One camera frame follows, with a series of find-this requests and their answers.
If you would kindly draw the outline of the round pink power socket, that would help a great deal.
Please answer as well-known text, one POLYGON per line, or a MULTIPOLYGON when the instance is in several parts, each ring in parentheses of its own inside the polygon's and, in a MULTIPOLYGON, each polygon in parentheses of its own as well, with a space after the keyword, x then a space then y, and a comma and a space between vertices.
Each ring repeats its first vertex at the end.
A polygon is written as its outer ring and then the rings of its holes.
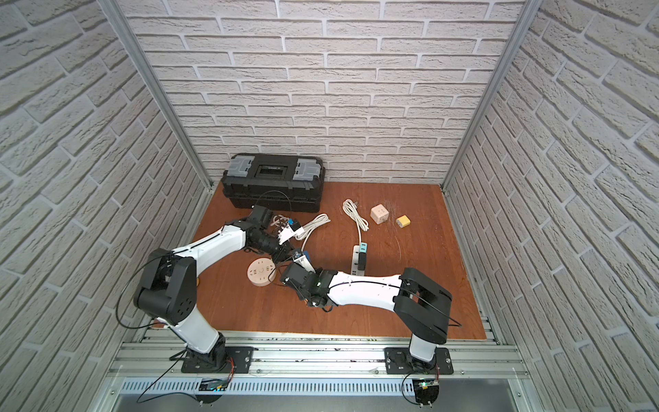
POLYGON ((261 257, 254 260, 247 269, 248 280, 256 287, 266 287, 274 280, 276 265, 271 259, 261 257))

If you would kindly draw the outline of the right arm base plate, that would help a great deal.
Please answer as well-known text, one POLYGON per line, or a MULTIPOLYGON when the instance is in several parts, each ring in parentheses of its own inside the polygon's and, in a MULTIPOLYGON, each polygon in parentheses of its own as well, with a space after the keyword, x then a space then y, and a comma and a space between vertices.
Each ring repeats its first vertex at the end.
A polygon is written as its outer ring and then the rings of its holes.
POLYGON ((437 347, 430 362, 413 357, 408 348, 385 348, 384 362, 389 375, 454 374, 451 355, 447 348, 437 347))

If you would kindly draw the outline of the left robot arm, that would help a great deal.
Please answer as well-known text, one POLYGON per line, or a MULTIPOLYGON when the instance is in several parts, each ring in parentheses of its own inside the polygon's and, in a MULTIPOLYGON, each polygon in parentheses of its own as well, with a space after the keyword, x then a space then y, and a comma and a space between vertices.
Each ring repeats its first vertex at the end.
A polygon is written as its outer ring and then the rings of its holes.
POLYGON ((135 307, 172 329, 190 351, 213 353, 221 347, 223 336, 197 307, 197 278, 234 252, 266 254, 276 264, 287 260, 293 252, 291 238, 304 228, 290 219, 279 233, 272 234, 272 216, 272 210, 255 206, 249 216, 230 221, 201 240, 171 251, 155 250, 133 295, 135 307))

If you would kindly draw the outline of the yellow charger plug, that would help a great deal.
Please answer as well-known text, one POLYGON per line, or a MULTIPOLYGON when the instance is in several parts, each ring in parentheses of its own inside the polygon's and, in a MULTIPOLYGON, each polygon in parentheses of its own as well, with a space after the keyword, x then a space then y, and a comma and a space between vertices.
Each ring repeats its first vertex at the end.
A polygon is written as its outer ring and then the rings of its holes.
POLYGON ((411 223, 411 221, 410 221, 410 219, 408 218, 408 216, 400 216, 400 217, 398 217, 398 218, 396 219, 396 224, 397 224, 400 228, 406 228, 407 226, 410 225, 410 223, 411 223))

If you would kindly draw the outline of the black plug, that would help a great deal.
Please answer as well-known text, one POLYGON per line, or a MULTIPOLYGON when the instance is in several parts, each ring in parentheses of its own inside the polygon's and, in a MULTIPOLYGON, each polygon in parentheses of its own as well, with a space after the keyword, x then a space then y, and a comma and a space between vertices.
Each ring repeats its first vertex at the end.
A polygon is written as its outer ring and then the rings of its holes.
POLYGON ((359 252, 358 261, 357 261, 357 270, 365 271, 366 267, 367 267, 367 254, 365 252, 359 252))

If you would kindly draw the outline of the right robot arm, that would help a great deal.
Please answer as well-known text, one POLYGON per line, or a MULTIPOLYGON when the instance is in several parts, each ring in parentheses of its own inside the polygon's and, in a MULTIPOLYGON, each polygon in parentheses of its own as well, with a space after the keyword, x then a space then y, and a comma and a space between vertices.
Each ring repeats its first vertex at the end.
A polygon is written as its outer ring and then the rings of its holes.
POLYGON ((410 357, 427 364, 446 343, 452 294, 414 268, 394 276, 354 276, 341 271, 307 271, 290 264, 281 283, 296 292, 309 307, 364 306, 393 312, 411 332, 410 357))

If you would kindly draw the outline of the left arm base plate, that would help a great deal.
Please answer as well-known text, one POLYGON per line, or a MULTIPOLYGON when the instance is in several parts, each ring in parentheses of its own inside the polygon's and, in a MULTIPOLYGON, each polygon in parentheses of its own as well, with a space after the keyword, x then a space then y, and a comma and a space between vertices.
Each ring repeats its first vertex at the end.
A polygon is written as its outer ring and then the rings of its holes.
POLYGON ((181 372, 183 374, 247 374, 252 364, 255 348, 221 346, 208 354, 200 354, 191 348, 185 350, 181 372))

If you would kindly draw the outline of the white power strip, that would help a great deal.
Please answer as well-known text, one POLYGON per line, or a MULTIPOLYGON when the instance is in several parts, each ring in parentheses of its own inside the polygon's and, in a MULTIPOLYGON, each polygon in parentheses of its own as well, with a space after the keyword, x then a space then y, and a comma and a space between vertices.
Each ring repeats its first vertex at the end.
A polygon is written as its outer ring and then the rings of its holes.
POLYGON ((360 245, 355 245, 352 253, 351 275, 359 274, 360 245))

